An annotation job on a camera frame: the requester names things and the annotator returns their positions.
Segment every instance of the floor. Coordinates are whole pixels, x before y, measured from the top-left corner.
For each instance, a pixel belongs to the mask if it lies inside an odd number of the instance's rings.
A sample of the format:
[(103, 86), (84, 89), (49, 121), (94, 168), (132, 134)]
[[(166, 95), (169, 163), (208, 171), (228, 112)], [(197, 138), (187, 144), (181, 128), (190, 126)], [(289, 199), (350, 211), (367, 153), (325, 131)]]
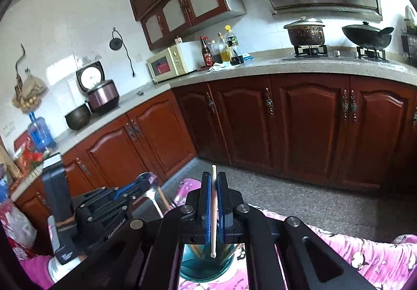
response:
[[(184, 178), (201, 180), (202, 172), (210, 171), (211, 164), (198, 158), (193, 159), (164, 184), (163, 192), (173, 199)], [(410, 196), (377, 198), (296, 183), (227, 166), (218, 165), (217, 172), (219, 171), (226, 173), (229, 187), (239, 190), (246, 203), (281, 215), (298, 216), (307, 224), (334, 233), (379, 242), (391, 242), (401, 234), (417, 234), (417, 202)], [(150, 201), (146, 201), (133, 214), (145, 221), (158, 218)]]

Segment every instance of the cooking pot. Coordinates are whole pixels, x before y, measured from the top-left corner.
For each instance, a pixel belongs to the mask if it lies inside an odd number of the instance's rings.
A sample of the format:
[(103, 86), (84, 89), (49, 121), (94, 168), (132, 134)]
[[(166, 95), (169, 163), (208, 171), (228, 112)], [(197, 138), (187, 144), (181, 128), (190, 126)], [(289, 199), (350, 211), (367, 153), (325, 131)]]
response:
[(87, 91), (88, 105), (93, 113), (103, 115), (119, 104), (119, 93), (112, 79), (96, 84)]
[(293, 46), (322, 46), (324, 45), (324, 23), (320, 19), (300, 20), (284, 26), (288, 30), (289, 40)]
[(65, 115), (65, 121), (67, 121), (68, 127), (72, 130), (84, 128), (90, 120), (91, 112), (85, 103)]
[(363, 22), (342, 27), (341, 30), (350, 41), (362, 48), (383, 50), (391, 43), (394, 28), (387, 27), (381, 30)]

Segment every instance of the blue water bottle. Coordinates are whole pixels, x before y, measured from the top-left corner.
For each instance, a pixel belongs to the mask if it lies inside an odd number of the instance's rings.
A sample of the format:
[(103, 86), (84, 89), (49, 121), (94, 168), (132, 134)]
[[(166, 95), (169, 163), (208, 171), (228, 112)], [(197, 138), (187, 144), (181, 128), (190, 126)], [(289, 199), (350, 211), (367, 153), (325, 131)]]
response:
[(36, 118), (33, 112), (29, 114), (29, 117), (32, 123), (28, 127), (28, 133), (36, 146), (36, 151), (43, 153), (46, 148), (55, 149), (56, 143), (51, 136), (45, 119), (43, 117)]

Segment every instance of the white tile wall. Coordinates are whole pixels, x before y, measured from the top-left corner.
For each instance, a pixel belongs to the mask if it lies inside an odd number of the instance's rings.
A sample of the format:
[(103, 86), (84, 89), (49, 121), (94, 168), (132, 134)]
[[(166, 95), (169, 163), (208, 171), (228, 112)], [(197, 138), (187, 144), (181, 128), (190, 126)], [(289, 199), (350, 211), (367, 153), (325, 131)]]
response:
[[(129, 50), (137, 74), (134, 78), (124, 48), (116, 52), (109, 48), (113, 27), (122, 34)], [(29, 67), (47, 83), (46, 68), (74, 53), (78, 58), (100, 54), (106, 78), (114, 79), (120, 95), (151, 80), (145, 61), (152, 53), (129, 0), (22, 0), (0, 22), (0, 134), (9, 151), (30, 123), (26, 114), (11, 106), (15, 63), (22, 54), (20, 43), (26, 49), (26, 58), (19, 65), (23, 79), (24, 69)], [(63, 116), (83, 100), (78, 95), (62, 102), (71, 93), (67, 79), (49, 88), (35, 112), (45, 118), (53, 136), (66, 130)], [(9, 133), (11, 122), (15, 130)]]
[[(225, 32), (224, 26), (230, 24), (233, 32), (238, 36), (242, 50), (257, 52), (269, 49), (291, 48), (287, 30), (284, 25), (296, 21), (298, 15), (272, 15), (270, 4), (266, 0), (243, 0), (247, 10), (245, 16), (230, 19), (218, 23), (212, 27), (197, 32), (191, 38), (197, 39), (200, 35), (206, 35), (214, 39), (219, 31)], [(405, 28), (405, 6), (411, 5), (409, 0), (381, 0), (383, 21), (370, 23), (379, 28), (392, 26), (395, 28), (393, 41), (387, 47), (387, 51), (402, 54), (401, 29)], [(343, 34), (341, 28), (349, 24), (361, 24), (361, 19), (339, 18), (324, 14), (314, 14), (326, 24), (324, 35), (326, 44), (331, 46), (355, 47)]]

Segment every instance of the screw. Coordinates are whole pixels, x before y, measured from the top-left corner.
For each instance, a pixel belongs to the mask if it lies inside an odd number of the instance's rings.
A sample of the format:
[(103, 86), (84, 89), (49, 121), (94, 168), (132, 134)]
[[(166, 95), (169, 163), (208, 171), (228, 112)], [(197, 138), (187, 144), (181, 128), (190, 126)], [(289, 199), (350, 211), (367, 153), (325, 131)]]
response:
[(291, 216), (287, 218), (287, 223), (291, 226), (291, 227), (298, 227), (301, 223), (300, 219), (298, 217), (295, 216)]
[(190, 214), (193, 212), (194, 209), (191, 205), (184, 204), (181, 206), (180, 210), (183, 214)]
[(143, 227), (143, 222), (140, 219), (134, 219), (133, 221), (130, 222), (130, 227), (133, 230), (138, 230), (141, 227)]
[(236, 210), (237, 211), (239, 211), (239, 212), (242, 212), (242, 213), (247, 213), (247, 212), (249, 212), (249, 210), (250, 210), (251, 208), (247, 205), (247, 204), (239, 204), (237, 207), (236, 207)]

